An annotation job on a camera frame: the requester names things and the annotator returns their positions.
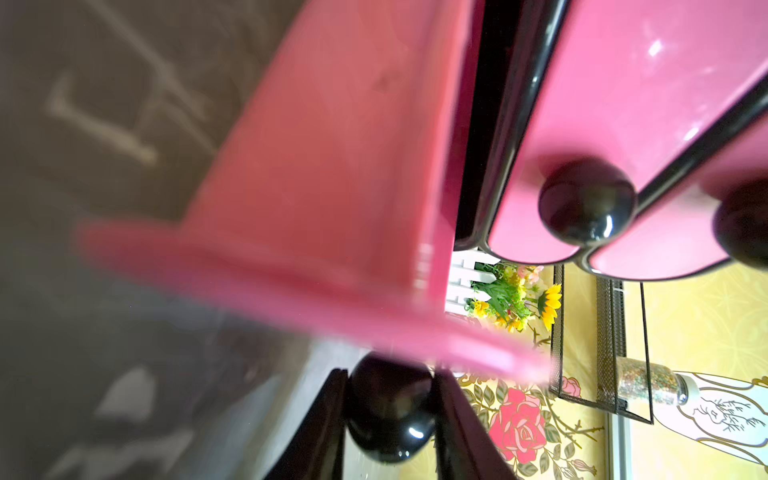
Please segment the clear jar white lid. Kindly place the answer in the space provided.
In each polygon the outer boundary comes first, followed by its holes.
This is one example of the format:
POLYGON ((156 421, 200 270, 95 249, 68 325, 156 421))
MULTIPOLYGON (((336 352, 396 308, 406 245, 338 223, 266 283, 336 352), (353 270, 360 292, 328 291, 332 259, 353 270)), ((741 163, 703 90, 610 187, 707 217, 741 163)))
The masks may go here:
POLYGON ((626 401, 650 400, 654 405, 684 405, 690 391, 683 377, 664 365, 638 359, 616 360, 618 396, 626 401))

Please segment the flower planter white fence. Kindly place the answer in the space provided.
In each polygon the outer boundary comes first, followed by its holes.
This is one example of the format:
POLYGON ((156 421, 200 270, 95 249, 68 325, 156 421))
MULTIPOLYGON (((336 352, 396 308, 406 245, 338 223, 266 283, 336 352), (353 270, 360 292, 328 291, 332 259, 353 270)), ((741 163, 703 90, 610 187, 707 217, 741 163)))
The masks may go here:
POLYGON ((501 260, 480 250, 451 256, 445 310, 508 332, 550 333, 562 308, 563 281, 545 268, 501 260))

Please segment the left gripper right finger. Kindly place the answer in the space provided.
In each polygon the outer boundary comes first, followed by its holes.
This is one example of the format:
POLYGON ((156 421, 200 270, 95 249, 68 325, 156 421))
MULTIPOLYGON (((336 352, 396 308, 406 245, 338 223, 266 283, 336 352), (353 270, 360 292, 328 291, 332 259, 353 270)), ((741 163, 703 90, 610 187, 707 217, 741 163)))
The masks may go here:
POLYGON ((451 372, 435 372, 433 394, 438 478, 517 479, 451 372))

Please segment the black pink drawer cabinet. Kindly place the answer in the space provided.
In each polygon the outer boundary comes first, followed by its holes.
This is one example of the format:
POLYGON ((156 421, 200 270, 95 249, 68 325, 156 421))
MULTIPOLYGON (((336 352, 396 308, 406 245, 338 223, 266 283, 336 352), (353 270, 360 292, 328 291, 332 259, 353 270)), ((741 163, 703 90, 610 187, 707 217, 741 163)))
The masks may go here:
POLYGON ((763 1, 309 1, 182 219, 95 264, 276 326, 540 380, 450 320, 454 248, 664 281, 767 264, 763 1))

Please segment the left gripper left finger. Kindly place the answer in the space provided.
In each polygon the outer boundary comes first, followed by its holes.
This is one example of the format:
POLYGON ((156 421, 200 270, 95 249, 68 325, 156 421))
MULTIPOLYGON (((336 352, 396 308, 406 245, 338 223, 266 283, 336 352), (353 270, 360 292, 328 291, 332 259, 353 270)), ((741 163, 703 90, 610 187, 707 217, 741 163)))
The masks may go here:
POLYGON ((342 479, 348 371, 326 378, 299 428, 265 479, 342 479))

